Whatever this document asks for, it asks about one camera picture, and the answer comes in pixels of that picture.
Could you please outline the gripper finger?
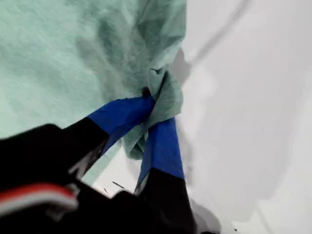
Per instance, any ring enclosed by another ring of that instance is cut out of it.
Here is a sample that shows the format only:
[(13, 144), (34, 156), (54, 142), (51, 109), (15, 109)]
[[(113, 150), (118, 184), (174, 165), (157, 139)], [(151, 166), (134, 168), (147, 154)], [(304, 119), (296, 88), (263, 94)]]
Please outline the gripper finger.
[(156, 234), (195, 233), (174, 118), (149, 129), (135, 193)]
[(111, 146), (147, 119), (154, 105), (149, 88), (144, 87), (141, 96), (111, 101), (64, 128), (63, 131), (78, 144), (83, 154), (69, 173), (76, 177), (84, 176)]

